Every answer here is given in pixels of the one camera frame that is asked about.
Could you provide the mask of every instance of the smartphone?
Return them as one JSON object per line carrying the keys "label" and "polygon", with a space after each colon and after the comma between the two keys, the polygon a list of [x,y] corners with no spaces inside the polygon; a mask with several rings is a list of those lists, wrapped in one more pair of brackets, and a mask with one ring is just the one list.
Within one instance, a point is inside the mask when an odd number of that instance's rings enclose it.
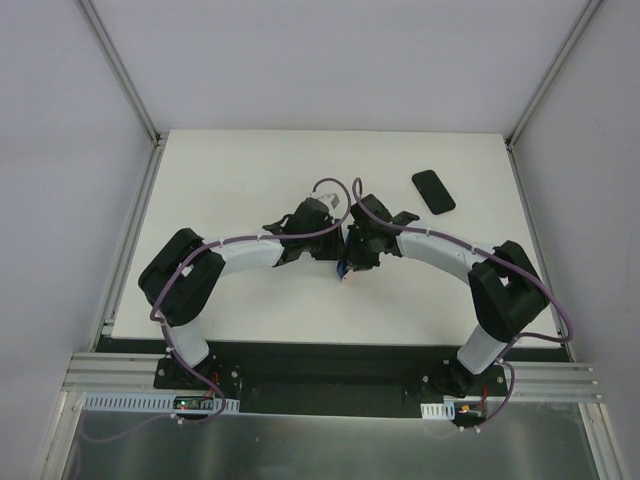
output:
{"label": "smartphone", "polygon": [[440,215],[456,208],[456,202],[433,170],[425,170],[411,177],[418,193],[434,215]]}

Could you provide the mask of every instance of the cable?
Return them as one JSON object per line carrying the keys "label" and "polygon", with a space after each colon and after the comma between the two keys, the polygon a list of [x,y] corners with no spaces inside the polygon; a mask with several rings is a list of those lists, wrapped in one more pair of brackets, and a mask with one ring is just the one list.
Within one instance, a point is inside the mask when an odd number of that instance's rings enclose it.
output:
{"label": "cable", "polygon": [[504,365],[509,369],[510,376],[511,376],[511,380],[509,381],[509,389],[507,390],[507,394],[504,396],[504,399],[502,400],[502,403],[500,404],[500,406],[496,409],[495,412],[493,412],[489,417],[487,417],[487,419],[484,422],[482,422],[480,426],[484,426],[487,423],[493,421],[493,419],[496,418],[502,410],[504,410],[504,408],[507,406],[507,403],[509,403],[509,400],[511,400],[511,396],[513,395],[513,390],[516,385],[516,370],[513,368],[513,365],[511,365],[509,362],[505,362],[502,359],[498,360],[497,363],[500,365]]}
{"label": "cable", "polygon": [[87,435],[87,433],[85,432],[84,429],[84,423],[86,421],[87,415],[83,414],[80,418],[80,422],[78,424],[78,435],[80,436],[80,438],[82,438],[85,442],[87,443],[93,443],[95,445],[101,445],[104,443],[111,443],[114,442],[116,440],[119,440],[121,438],[126,437],[127,435],[130,435],[134,432],[137,432],[138,430],[140,430],[143,427],[146,427],[147,425],[149,425],[150,423],[155,422],[156,420],[160,420],[161,418],[171,418],[170,414],[168,413],[161,413],[158,415],[154,415],[153,417],[149,417],[146,420],[134,425],[131,428],[126,429],[123,432],[117,433],[115,435],[112,435],[110,437],[105,437],[105,438],[93,438],[90,437],[89,435]]}
{"label": "cable", "polygon": [[480,254],[482,257],[488,258],[492,261],[494,261],[495,263],[511,270],[512,272],[517,273],[518,275],[524,277],[526,280],[530,281],[531,283],[533,283],[548,299],[549,301],[553,304],[553,306],[555,307],[556,311],[558,312],[558,315],[560,316],[560,318],[562,319],[562,322],[564,323],[564,326],[566,328],[566,335],[564,337],[550,337],[548,335],[543,335],[541,333],[528,333],[528,332],[521,332],[518,335],[516,335],[513,340],[511,340],[511,342],[509,342],[509,344],[502,350],[502,352],[500,352],[500,354],[498,355],[497,358],[497,363],[498,364],[502,364],[505,365],[509,371],[511,372],[511,382],[509,384],[509,389],[507,391],[506,396],[504,397],[504,400],[502,401],[502,403],[500,404],[500,406],[497,408],[497,410],[495,412],[493,412],[491,414],[490,417],[488,417],[484,422],[482,422],[482,425],[485,425],[487,422],[493,420],[506,406],[507,403],[509,403],[509,400],[511,399],[511,395],[513,394],[513,389],[515,386],[515,381],[516,381],[516,372],[515,369],[513,368],[513,366],[502,360],[502,358],[506,355],[506,353],[516,344],[516,342],[523,338],[523,337],[530,337],[530,338],[538,338],[540,340],[546,340],[548,342],[553,342],[553,343],[567,343],[570,342],[573,339],[574,336],[574,328],[573,328],[573,323],[571,322],[571,319],[569,318],[569,313],[565,310],[565,308],[560,304],[560,301],[555,297],[555,295],[553,294],[553,292],[551,291],[551,289],[549,289],[549,287],[547,287],[544,283],[542,283],[540,281],[539,278],[537,278],[535,275],[532,275],[531,273],[527,272],[526,270],[523,270],[522,268],[518,267],[517,265],[514,265],[510,262],[507,262],[506,260],[503,260],[502,258],[489,253],[485,250],[482,250],[480,248],[475,247],[474,245],[471,245],[470,243],[455,237],[453,235],[450,235],[448,233],[444,233],[444,232],[440,232],[438,230],[428,230],[426,228],[418,228],[418,227],[405,227],[405,226],[401,226],[401,225],[395,225],[393,223],[389,223],[386,222],[384,220],[382,220],[381,218],[378,218],[373,212],[371,212],[369,209],[367,209],[367,207],[364,205],[364,203],[362,202],[362,179],[360,177],[356,177],[353,180],[353,184],[351,185],[351,192],[353,193],[353,199],[355,200],[355,202],[357,203],[357,205],[360,207],[360,209],[362,209],[362,211],[369,217],[371,218],[371,220],[373,220],[374,222],[387,227],[387,228],[392,228],[395,230],[400,230],[402,232],[414,232],[414,233],[422,233],[425,235],[433,235],[434,237],[437,238],[441,238],[443,240],[446,240],[450,243],[453,243],[454,245],[458,245],[459,247],[465,248],[467,250],[469,250],[472,253],[477,253]]}
{"label": "cable", "polygon": [[[227,244],[230,244],[230,243],[237,243],[237,242],[249,242],[249,241],[260,241],[260,240],[303,240],[303,239],[307,239],[307,238],[320,237],[320,236],[325,235],[325,234],[327,234],[329,232],[332,232],[333,230],[335,230],[337,228],[340,228],[342,226],[342,224],[344,223],[344,221],[349,217],[349,214],[351,213],[351,205],[352,205],[352,203],[351,203],[351,195],[349,194],[349,190],[344,185],[344,183],[342,183],[340,180],[338,180],[336,178],[332,178],[332,177],[326,177],[326,178],[322,178],[322,179],[318,180],[315,183],[315,185],[313,186],[312,191],[315,192],[316,189],[320,185],[322,185],[323,183],[326,183],[326,182],[332,182],[332,183],[337,184],[342,189],[342,191],[344,192],[344,194],[345,194],[345,196],[347,198],[347,209],[345,211],[345,214],[342,216],[342,218],[340,218],[340,220],[338,220],[336,223],[334,223],[330,227],[325,228],[323,230],[319,230],[317,232],[312,232],[312,233],[303,233],[303,234],[296,234],[296,235],[243,235],[243,236],[228,238],[228,239],[223,240],[223,241],[215,241],[215,242],[207,243],[205,245],[202,245],[202,246],[196,248],[193,252],[191,252],[187,256],[187,258],[185,258],[178,265],[178,267],[176,268],[176,271],[173,272],[173,275],[171,275],[171,277],[167,281],[166,285],[160,291],[160,294],[158,295],[158,298],[156,299],[156,301],[153,304],[153,307],[151,308],[151,313],[149,315],[149,318],[154,322],[160,322],[161,323],[162,335],[163,335],[165,341],[167,342],[167,345],[169,346],[169,349],[171,351],[171,354],[173,355],[173,358],[182,366],[182,368],[184,368],[186,371],[191,373],[194,377],[196,377],[198,380],[203,382],[205,385],[209,386],[210,389],[215,391],[218,394],[218,396],[220,397],[220,399],[222,400],[222,404],[220,406],[220,409],[217,412],[214,412],[211,415],[208,415],[207,417],[205,417],[204,419],[201,419],[201,420],[189,420],[189,423],[203,423],[203,422],[210,421],[213,418],[217,417],[218,415],[220,415],[224,411],[224,409],[225,409],[225,407],[227,405],[227,399],[225,398],[224,394],[222,393],[222,390],[220,390],[220,388],[214,382],[212,382],[208,378],[205,378],[204,376],[200,375],[176,351],[175,344],[173,342],[173,339],[171,338],[171,331],[170,331],[167,323],[164,321],[164,319],[162,317],[157,315],[158,311],[160,309],[160,305],[162,305],[162,302],[164,301],[165,297],[167,296],[167,293],[169,292],[171,287],[175,284],[175,282],[178,279],[178,277],[182,274],[182,271],[193,261],[194,258],[196,258],[198,255],[200,255],[200,253],[204,252],[205,250],[209,250],[209,249],[212,249],[212,248],[218,248],[218,247],[221,247],[223,245],[227,245]],[[286,215],[284,217],[282,217],[281,222],[284,221],[285,219],[286,219]]]}

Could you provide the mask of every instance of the white platform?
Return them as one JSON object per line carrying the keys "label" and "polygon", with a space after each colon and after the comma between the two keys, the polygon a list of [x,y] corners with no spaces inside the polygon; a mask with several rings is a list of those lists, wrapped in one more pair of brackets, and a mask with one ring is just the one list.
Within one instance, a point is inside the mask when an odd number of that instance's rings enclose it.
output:
{"label": "white platform", "polygon": [[[432,215],[411,175],[435,170],[457,208]],[[176,230],[231,237],[293,213],[326,176],[355,176],[396,214],[408,210],[470,240],[520,243],[535,254],[500,135],[173,130],[118,309],[113,337],[161,338],[137,286]],[[325,191],[337,191],[332,186]],[[202,313],[211,340],[461,345],[477,324],[469,287],[391,256],[340,282],[309,256],[223,278]],[[529,330],[555,335],[549,309]],[[544,344],[534,339],[522,345]]]}

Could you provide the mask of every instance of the white wall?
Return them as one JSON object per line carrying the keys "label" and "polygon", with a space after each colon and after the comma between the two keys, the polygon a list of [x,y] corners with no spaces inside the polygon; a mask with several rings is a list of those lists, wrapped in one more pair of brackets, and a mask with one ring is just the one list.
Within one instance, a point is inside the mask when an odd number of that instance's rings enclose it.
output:
{"label": "white wall", "polygon": [[508,134],[585,0],[95,0],[158,128]]}
{"label": "white wall", "polygon": [[30,478],[149,143],[70,0],[0,2],[0,478]]}
{"label": "white wall", "polygon": [[640,2],[611,0],[516,146],[553,286],[640,478]]}

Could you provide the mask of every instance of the blue component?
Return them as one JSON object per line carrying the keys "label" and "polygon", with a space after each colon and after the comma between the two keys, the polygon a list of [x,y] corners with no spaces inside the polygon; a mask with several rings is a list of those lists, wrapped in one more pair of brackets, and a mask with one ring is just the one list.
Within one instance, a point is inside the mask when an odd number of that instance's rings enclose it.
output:
{"label": "blue component", "polygon": [[[344,239],[344,244],[345,244],[345,247],[349,245],[349,234],[347,234],[347,237]],[[340,280],[342,280],[345,277],[345,275],[348,272],[346,259],[343,258],[338,260],[338,264],[336,265],[336,272],[338,273],[338,277],[340,277]]]}

